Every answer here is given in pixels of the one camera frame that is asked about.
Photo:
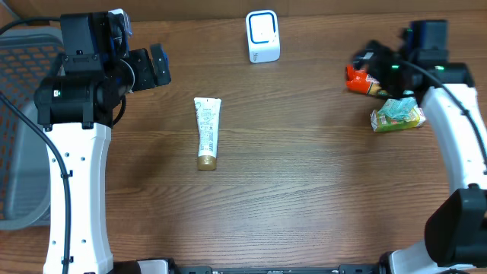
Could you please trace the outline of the teal wipes pack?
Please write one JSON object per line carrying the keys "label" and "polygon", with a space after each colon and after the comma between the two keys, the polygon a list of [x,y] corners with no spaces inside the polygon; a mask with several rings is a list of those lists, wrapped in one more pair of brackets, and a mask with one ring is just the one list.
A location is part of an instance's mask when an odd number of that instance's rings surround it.
{"label": "teal wipes pack", "polygon": [[406,97],[399,100],[388,99],[378,113],[390,119],[406,120],[409,118],[411,110],[416,106],[417,103],[414,97]]}

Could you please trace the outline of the green juice carton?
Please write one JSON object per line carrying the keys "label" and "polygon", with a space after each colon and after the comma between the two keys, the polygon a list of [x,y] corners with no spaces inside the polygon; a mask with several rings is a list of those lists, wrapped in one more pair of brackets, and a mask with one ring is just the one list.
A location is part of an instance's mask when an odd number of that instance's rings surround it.
{"label": "green juice carton", "polygon": [[371,113],[371,128],[374,132],[392,132],[403,129],[421,127],[426,122],[422,109],[413,107],[409,114],[403,119],[392,119],[386,115],[379,114],[377,110]]}

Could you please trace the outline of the orange cracker pack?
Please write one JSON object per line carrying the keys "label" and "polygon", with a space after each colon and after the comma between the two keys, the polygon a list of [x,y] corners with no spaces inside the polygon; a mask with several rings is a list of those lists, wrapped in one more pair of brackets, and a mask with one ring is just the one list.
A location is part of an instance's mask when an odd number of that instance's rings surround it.
{"label": "orange cracker pack", "polygon": [[377,79],[369,75],[364,69],[356,70],[352,65],[345,67],[345,85],[353,92],[375,97],[389,97],[390,95],[380,86]]}

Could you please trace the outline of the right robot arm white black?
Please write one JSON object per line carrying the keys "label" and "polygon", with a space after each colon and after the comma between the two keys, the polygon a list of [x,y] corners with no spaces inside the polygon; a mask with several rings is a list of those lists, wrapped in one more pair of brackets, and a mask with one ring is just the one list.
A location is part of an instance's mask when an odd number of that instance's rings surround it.
{"label": "right robot arm white black", "polygon": [[429,121],[443,157],[450,196],[427,220],[424,237],[385,253],[377,273],[466,273],[486,266],[486,126],[475,82],[451,62],[446,20],[413,21],[393,50],[369,41],[352,57],[392,96],[409,90]]}

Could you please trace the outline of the white cream tube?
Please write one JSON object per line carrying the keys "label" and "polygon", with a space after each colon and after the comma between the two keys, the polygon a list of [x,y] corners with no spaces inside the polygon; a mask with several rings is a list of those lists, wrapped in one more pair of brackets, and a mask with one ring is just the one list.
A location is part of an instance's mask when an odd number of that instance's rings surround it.
{"label": "white cream tube", "polygon": [[197,167],[203,171],[215,170],[218,156],[221,99],[195,97],[194,104],[199,130]]}

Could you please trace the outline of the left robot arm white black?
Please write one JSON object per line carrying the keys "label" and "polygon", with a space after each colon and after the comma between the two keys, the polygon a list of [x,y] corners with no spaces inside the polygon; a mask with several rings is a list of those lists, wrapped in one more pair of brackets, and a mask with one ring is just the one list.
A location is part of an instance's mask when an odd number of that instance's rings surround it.
{"label": "left robot arm white black", "polygon": [[122,9],[60,18],[65,52],[34,95],[49,149],[50,233],[45,273],[176,272],[169,259],[116,262],[106,225],[106,162],[126,97],[170,83],[159,44],[130,49]]}

